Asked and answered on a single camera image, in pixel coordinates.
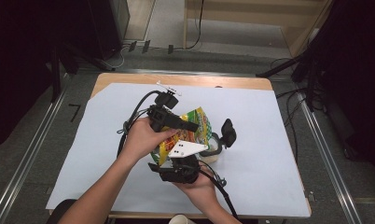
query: table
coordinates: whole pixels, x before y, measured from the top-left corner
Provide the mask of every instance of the table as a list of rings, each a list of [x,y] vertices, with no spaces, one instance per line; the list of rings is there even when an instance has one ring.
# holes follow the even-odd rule
[[[202,19],[280,26],[293,57],[327,18],[331,0],[205,0]],[[200,17],[201,1],[185,0],[184,47],[188,19]]]
[[[311,209],[270,82],[264,78],[187,75],[99,75],[47,209],[78,198],[104,173],[116,158],[120,138],[116,131],[146,93],[161,90],[153,85],[161,80],[183,93],[177,97],[175,114],[199,104],[216,133],[226,118],[233,121],[237,141],[212,166],[228,180],[225,190],[242,218],[309,217]],[[153,99],[148,98],[142,108],[153,104]],[[152,162],[150,156],[134,167],[110,216],[153,218],[184,213],[190,218],[203,217],[179,189],[152,173],[148,162]],[[228,209],[219,192],[218,198]]]

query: yellow and green package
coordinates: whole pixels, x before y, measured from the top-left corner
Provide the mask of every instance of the yellow and green package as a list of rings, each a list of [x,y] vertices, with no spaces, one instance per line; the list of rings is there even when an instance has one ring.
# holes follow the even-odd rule
[[[182,115],[181,119],[196,123],[199,125],[199,128],[195,133],[181,130],[176,135],[161,142],[159,144],[159,150],[155,150],[151,153],[153,160],[158,165],[162,165],[167,160],[168,153],[173,149],[178,140],[209,146],[208,141],[212,137],[211,123],[201,107]]]

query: white tabletop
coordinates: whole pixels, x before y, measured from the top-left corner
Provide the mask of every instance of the white tabletop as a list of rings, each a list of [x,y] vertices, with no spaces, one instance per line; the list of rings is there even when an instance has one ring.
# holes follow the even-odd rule
[[[224,121],[232,120],[237,141],[222,151],[212,167],[228,181],[225,190],[237,214],[311,215],[273,91],[174,88],[183,94],[177,96],[175,114],[201,106],[213,132],[219,135]],[[142,97],[153,90],[162,91],[156,85],[114,83],[89,100],[47,209],[54,209],[65,199],[77,199],[106,171],[117,155],[121,137],[117,130]],[[149,97],[141,108],[153,105],[154,98]],[[148,162],[153,162],[150,156],[132,169],[112,213],[199,214],[185,194],[150,171]],[[218,199],[229,210],[220,192]]]

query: floor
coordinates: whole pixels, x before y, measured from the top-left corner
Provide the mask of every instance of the floor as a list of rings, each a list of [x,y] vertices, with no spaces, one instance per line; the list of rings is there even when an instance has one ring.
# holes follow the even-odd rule
[[[217,73],[222,76],[254,77],[257,73],[269,70],[274,60],[290,57],[278,27],[248,28],[246,24],[227,22],[203,22],[201,43],[197,49],[168,54],[169,44],[176,47],[182,45],[180,16],[183,15],[182,2],[156,1],[146,40],[151,40],[151,47],[166,49],[152,49],[145,54],[139,50],[125,51],[124,64],[116,68],[115,72],[132,71],[132,69],[137,72],[189,71]],[[194,35],[197,33],[194,22],[189,22],[189,36],[191,36],[189,43],[195,40]],[[116,64],[120,60],[120,56],[115,56],[109,63]],[[90,64],[80,62],[80,65],[77,75],[68,75],[63,79],[65,92],[62,101],[55,108],[57,113],[51,117],[51,125],[46,131],[46,136],[40,142],[37,151],[33,152],[35,159],[29,164],[24,164],[29,172],[13,189],[16,194],[12,194],[14,195],[10,199],[12,203],[5,209],[6,215],[0,223],[44,223],[49,217],[48,211],[44,208],[63,166],[63,160],[74,141],[92,87],[101,73]],[[288,69],[280,76],[271,78],[275,94],[296,88],[296,84],[289,78],[291,72],[291,69]],[[31,140],[35,138],[37,128],[52,106],[49,103],[50,97],[51,89],[48,89],[21,120],[12,135],[0,146],[0,200],[18,170],[24,153],[31,147]],[[298,100],[298,97],[292,98],[290,106],[295,106]],[[76,108],[70,105],[81,105],[81,108],[76,113]],[[279,107],[283,118],[286,119],[286,98],[279,99]],[[348,193],[354,199],[360,222],[353,222],[346,216],[345,207],[340,203],[337,188],[331,178],[332,174],[326,167],[323,152],[318,146],[318,140],[313,135],[313,127],[310,126],[305,113],[304,107],[300,108],[294,117],[297,142],[290,126],[286,127],[286,131],[291,146],[299,145],[299,172],[308,193],[312,217],[288,219],[286,223],[375,223],[375,167],[366,161],[347,160],[340,139],[326,113],[323,111],[313,113],[337,171]],[[282,222],[280,218],[262,218],[259,221],[259,223]]]

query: person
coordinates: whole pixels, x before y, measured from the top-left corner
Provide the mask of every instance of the person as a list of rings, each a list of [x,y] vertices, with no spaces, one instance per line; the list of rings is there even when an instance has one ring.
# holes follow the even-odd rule
[[[63,214],[59,223],[104,223],[132,167],[160,142],[177,132],[168,129],[155,133],[150,127],[149,118],[138,119],[132,125],[118,158]],[[240,223],[220,205],[215,186],[205,175],[200,174],[193,184],[174,184],[213,223]]]

